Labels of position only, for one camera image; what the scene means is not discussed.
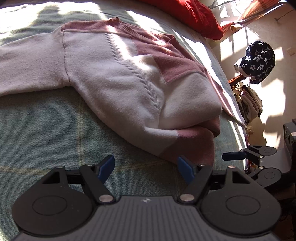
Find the red duvet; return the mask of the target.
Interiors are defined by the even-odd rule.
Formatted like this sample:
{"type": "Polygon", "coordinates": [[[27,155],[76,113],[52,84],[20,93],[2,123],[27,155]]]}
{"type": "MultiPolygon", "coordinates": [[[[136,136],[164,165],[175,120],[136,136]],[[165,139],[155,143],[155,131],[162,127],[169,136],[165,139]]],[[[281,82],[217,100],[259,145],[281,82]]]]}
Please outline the red duvet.
{"type": "Polygon", "coordinates": [[[203,37],[220,40],[222,27],[218,24],[212,11],[196,0],[142,0],[172,16],[181,23],[200,33],[203,37]]]}

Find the stack of folded clothes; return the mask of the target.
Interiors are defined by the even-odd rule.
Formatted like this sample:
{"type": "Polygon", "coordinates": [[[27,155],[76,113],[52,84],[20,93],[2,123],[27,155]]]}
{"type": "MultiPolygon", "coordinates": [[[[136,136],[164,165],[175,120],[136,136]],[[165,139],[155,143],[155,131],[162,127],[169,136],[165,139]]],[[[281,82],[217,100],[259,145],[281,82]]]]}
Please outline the stack of folded clothes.
{"type": "Polygon", "coordinates": [[[261,116],[262,100],[253,89],[244,84],[236,84],[232,91],[246,124],[261,116]]]}

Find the wooden chair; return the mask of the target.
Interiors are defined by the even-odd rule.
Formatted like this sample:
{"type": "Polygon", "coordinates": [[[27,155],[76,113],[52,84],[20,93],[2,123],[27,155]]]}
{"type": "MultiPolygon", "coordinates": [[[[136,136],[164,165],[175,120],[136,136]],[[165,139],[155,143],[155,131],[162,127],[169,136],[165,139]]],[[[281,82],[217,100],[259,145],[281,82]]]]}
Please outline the wooden chair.
{"type": "Polygon", "coordinates": [[[231,87],[233,87],[234,85],[238,84],[239,82],[241,82],[242,80],[245,80],[245,79],[246,79],[246,77],[243,76],[242,74],[240,74],[240,75],[230,79],[228,81],[228,83],[231,87]]]}

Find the navy star-pattern garment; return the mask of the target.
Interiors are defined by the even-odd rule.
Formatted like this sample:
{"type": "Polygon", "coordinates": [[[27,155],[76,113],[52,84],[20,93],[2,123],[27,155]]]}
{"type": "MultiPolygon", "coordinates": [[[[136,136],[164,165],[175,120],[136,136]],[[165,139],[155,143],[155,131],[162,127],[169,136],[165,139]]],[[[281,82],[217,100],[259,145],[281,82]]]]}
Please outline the navy star-pattern garment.
{"type": "Polygon", "coordinates": [[[237,65],[238,71],[250,78],[251,84],[260,84],[275,66],[275,54],[272,47],[264,41],[256,40],[245,50],[245,56],[237,65]]]}

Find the metal clothes rack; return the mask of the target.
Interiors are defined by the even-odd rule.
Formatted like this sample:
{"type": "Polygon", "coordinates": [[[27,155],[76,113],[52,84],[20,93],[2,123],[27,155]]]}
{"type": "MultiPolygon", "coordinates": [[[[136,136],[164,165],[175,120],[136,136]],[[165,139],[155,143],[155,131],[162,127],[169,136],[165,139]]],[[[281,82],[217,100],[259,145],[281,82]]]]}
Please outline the metal clothes rack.
{"type": "Polygon", "coordinates": [[[238,17],[237,4],[240,1],[218,1],[214,0],[208,8],[213,12],[217,20],[236,19],[238,17]]]}

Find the pink and white sweater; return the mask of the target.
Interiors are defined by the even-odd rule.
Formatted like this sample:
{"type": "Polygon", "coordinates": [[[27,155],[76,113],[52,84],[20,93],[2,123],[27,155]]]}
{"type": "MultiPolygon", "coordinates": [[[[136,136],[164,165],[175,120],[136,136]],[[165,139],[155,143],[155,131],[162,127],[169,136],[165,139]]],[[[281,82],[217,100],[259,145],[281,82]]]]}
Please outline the pink and white sweater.
{"type": "Polygon", "coordinates": [[[1,46],[1,95],[66,86],[132,145],[213,165],[222,103],[207,69],[173,35],[111,18],[1,46]]]}

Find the orange right curtain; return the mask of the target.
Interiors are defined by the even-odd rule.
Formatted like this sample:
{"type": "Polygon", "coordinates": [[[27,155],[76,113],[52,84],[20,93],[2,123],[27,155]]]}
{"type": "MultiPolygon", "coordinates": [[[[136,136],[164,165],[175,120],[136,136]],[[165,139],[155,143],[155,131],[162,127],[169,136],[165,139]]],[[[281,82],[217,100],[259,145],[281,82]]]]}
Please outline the orange right curtain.
{"type": "Polygon", "coordinates": [[[221,25],[221,28],[226,31],[228,30],[231,26],[236,25],[236,24],[244,24],[247,23],[248,21],[263,16],[266,14],[268,11],[272,10],[276,6],[280,6],[282,4],[286,4],[287,1],[274,1],[274,0],[267,0],[267,1],[252,1],[248,7],[244,10],[243,14],[241,17],[233,22],[223,24],[221,25]]]}

